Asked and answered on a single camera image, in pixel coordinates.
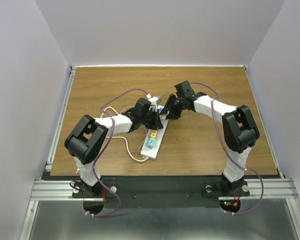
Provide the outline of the white square charger plug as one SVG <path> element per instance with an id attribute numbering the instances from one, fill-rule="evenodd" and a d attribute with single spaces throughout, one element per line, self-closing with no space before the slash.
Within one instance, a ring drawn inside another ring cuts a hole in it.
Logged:
<path id="1" fill-rule="evenodd" d="M 168 114 L 169 114 L 169 111 L 166 109 L 162 109 L 161 112 L 159 113 L 161 119 L 166 119 Z"/>

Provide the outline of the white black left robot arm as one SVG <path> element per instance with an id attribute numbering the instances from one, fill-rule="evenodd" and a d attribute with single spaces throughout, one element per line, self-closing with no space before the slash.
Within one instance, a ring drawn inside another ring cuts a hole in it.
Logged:
<path id="1" fill-rule="evenodd" d="M 105 151 L 104 141 L 115 134 L 130 133 L 145 126 L 147 129 L 163 128 L 160 120 L 158 96 L 140 98 L 134 107 L 112 117 L 93 118 L 84 115 L 76 124 L 64 142 L 64 147 L 74 158 L 80 172 L 80 191 L 85 191 L 90 197 L 98 196 L 102 187 L 101 176 L 97 171 L 96 160 Z"/>

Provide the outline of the white power strip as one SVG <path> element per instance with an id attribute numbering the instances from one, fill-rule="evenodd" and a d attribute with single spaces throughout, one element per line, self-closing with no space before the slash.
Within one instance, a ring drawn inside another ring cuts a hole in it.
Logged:
<path id="1" fill-rule="evenodd" d="M 169 120 L 166 119 L 166 115 L 160 115 L 160 121 L 163 125 L 162 129 L 149 129 L 145 141 L 140 150 L 140 155 L 144 159 L 155 160 L 157 158 L 161 143 L 164 138 L 165 131 Z"/>

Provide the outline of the yellow usb charger plug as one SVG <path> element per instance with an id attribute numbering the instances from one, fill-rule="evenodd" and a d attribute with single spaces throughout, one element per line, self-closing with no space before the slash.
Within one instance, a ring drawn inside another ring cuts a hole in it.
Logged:
<path id="1" fill-rule="evenodd" d="M 156 138 L 157 137 L 157 134 L 158 134 L 158 131 L 157 130 L 152 130 L 151 133 L 150 133 L 150 138 Z"/>

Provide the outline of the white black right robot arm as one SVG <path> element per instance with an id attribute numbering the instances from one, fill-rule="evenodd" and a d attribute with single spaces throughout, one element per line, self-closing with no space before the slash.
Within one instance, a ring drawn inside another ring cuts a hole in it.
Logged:
<path id="1" fill-rule="evenodd" d="M 248 156 L 260 137 L 260 132 L 250 108 L 228 105 L 218 101 L 216 93 L 212 98 L 204 92 L 195 92 L 189 81 L 174 86 L 176 94 L 171 94 L 160 112 L 166 119 L 177 120 L 184 110 L 204 114 L 213 119 L 227 162 L 221 174 L 220 190 L 232 195 L 244 181 Z"/>

